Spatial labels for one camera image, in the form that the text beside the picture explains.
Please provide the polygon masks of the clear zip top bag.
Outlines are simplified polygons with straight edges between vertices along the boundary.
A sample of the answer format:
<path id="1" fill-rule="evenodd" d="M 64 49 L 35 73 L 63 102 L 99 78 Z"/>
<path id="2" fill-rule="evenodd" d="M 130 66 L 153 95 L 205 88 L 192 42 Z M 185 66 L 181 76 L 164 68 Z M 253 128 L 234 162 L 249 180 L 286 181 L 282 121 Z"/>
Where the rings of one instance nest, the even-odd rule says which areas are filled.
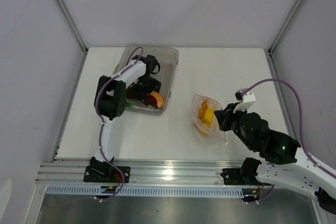
<path id="1" fill-rule="evenodd" d="M 193 95 L 191 119 L 196 135 L 207 145 L 228 145 L 225 133 L 219 129 L 215 111 L 221 110 L 221 104 L 199 94 Z"/>

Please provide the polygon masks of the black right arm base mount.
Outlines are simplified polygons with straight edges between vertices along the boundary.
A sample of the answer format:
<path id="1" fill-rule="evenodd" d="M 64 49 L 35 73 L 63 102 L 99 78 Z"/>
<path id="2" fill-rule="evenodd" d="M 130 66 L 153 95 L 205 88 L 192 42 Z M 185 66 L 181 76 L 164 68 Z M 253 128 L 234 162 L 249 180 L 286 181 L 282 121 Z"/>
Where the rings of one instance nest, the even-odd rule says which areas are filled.
<path id="1" fill-rule="evenodd" d="M 225 185 L 253 185 L 257 186 L 257 168 L 262 162 L 248 157 L 244 160 L 241 168 L 223 168 L 221 177 Z"/>

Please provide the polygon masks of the red yellow mango slice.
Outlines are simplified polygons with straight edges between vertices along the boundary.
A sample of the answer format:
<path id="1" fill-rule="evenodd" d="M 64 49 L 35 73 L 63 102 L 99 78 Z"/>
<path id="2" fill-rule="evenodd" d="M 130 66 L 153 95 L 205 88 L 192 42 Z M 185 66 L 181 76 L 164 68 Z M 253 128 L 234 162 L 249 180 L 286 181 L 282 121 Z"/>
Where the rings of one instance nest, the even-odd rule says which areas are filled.
<path id="1" fill-rule="evenodd" d="M 151 93 L 144 93 L 142 91 L 130 91 L 128 92 L 127 98 L 131 100 L 138 100 L 144 105 L 150 105 L 156 109 L 161 109 L 165 105 L 163 97 L 156 91 L 152 91 Z"/>

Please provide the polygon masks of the green onion stalks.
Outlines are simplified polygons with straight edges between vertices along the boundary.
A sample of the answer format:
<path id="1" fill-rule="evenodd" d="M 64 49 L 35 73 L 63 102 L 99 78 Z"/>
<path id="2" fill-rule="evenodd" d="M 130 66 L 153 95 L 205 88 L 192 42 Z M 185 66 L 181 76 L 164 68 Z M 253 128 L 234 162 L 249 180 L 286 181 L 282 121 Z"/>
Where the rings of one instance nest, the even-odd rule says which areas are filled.
<path id="1" fill-rule="evenodd" d="M 127 107 L 130 110 L 137 110 L 137 111 L 155 111 L 156 108 L 148 105 L 146 106 L 145 104 L 132 104 L 132 103 L 127 103 Z"/>

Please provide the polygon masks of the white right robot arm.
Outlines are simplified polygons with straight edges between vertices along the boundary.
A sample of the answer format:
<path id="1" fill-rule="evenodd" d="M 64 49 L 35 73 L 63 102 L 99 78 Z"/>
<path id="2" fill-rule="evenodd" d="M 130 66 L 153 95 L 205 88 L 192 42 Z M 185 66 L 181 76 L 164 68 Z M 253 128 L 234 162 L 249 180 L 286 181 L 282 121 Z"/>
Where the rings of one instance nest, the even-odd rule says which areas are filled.
<path id="1" fill-rule="evenodd" d="M 231 174 L 223 169 L 225 184 L 277 185 L 318 202 L 323 210 L 335 213 L 335 178 L 322 175 L 319 167 L 306 157 L 300 143 L 291 136 L 272 130 L 257 113 L 235 111 L 236 103 L 215 111 L 223 132 L 232 131 L 260 160 L 245 158 L 240 169 Z"/>

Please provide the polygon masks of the yellow chicken toy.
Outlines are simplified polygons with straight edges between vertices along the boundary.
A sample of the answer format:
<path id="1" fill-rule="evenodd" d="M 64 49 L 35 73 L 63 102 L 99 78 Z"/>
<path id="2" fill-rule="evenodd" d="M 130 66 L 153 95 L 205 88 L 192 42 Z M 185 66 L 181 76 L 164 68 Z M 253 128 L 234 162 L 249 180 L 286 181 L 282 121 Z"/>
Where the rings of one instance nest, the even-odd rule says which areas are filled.
<path id="1" fill-rule="evenodd" d="M 201 104 L 201 107 L 200 107 L 199 111 L 198 111 L 197 118 L 202 121 L 204 119 L 204 116 L 206 114 L 207 109 L 208 109 L 207 101 L 204 100 Z"/>

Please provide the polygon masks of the orange yellow potato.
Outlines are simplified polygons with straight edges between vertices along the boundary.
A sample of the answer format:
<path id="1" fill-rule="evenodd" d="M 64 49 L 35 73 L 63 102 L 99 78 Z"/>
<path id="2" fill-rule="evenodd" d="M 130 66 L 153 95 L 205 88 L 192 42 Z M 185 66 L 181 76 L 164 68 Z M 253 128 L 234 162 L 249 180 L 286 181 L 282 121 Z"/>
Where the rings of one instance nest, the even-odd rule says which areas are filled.
<path id="1" fill-rule="evenodd" d="M 195 130 L 201 137 L 209 137 L 209 134 L 202 129 L 196 127 Z"/>

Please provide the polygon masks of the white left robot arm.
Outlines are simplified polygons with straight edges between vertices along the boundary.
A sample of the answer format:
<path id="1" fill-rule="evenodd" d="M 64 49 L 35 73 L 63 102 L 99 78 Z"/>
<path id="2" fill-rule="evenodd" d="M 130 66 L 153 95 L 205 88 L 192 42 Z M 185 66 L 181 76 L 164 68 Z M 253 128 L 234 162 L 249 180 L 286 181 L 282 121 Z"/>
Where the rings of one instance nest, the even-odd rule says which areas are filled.
<path id="1" fill-rule="evenodd" d="M 115 75 L 99 78 L 94 107 L 102 123 L 98 148 L 92 160 L 97 166 L 95 175 L 102 182 L 108 182 L 114 176 L 110 165 L 114 158 L 114 144 L 119 138 L 118 118 L 126 109 L 127 99 L 155 109 L 165 105 L 160 95 L 161 83 L 152 77 L 158 73 L 155 69 L 160 71 L 160 64 L 154 56 L 135 56 Z"/>

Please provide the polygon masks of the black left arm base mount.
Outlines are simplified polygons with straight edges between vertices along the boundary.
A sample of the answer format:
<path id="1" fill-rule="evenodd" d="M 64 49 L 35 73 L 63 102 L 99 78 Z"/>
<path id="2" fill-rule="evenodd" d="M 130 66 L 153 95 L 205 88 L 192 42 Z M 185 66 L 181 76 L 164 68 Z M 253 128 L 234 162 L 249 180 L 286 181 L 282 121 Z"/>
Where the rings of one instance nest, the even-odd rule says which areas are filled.
<path id="1" fill-rule="evenodd" d="M 83 181 L 86 183 L 122 183 L 122 176 L 115 168 L 103 167 L 96 168 L 87 166 Z"/>

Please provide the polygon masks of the yellow lemon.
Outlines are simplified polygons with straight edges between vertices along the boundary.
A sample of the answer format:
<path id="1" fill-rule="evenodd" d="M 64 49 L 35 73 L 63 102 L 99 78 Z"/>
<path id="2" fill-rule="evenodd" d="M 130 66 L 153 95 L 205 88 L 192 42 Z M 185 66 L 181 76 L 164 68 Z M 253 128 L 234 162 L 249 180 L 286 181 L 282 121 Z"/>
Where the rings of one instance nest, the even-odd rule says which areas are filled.
<path id="1" fill-rule="evenodd" d="M 204 119 L 201 121 L 205 126 L 211 127 L 214 118 L 214 110 L 207 109 Z"/>

